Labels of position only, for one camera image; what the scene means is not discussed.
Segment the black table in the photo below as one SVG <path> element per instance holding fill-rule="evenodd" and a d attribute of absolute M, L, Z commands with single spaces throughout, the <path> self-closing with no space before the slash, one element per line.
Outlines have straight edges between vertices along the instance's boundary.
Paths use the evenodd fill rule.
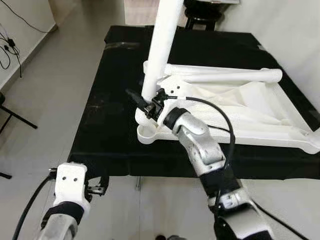
<path fill-rule="evenodd" d="M 112 26 L 79 124 L 69 161 L 84 163 L 89 178 L 99 176 L 195 177 L 177 141 L 144 145 L 137 139 L 135 104 L 126 88 L 141 92 L 143 62 L 153 27 Z M 177 29 L 171 64 L 243 69 L 281 68 L 250 33 Z M 309 126 L 320 127 L 319 113 L 284 72 L 279 83 Z M 228 144 L 221 144 L 228 150 Z M 320 154 L 297 148 L 236 145 L 232 168 L 243 179 L 320 178 Z"/>

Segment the stool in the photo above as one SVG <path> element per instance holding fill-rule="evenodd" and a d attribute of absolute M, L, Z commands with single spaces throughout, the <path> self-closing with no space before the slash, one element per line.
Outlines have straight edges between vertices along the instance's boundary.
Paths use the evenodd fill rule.
<path fill-rule="evenodd" d="M 219 4 L 210 2 L 185 0 L 185 16 L 188 18 L 185 29 L 193 29 L 194 24 L 205 25 L 205 30 L 214 31 L 216 22 L 222 17 L 219 11 Z"/>
<path fill-rule="evenodd" d="M 9 114 L 9 117 L 6 119 L 6 121 L 4 122 L 4 124 L 2 125 L 2 127 L 0 129 L 0 134 L 3 132 L 3 130 L 5 129 L 6 125 L 8 124 L 8 122 L 11 119 L 12 116 L 14 116 L 15 118 L 17 118 L 20 121 L 24 122 L 25 124 L 28 124 L 30 127 L 34 128 L 34 129 L 38 128 L 33 123 L 29 122 L 28 120 L 24 119 L 23 117 L 19 116 L 18 114 L 14 113 L 13 111 L 11 111 L 11 110 L 7 109 L 6 107 L 4 107 L 3 103 L 5 102 L 5 100 L 6 100 L 5 96 L 0 92 L 0 109 L 4 110 L 5 112 L 7 112 Z M 6 178 L 6 179 L 11 179 L 12 178 L 12 176 L 4 174 L 2 172 L 0 172 L 0 177 Z"/>

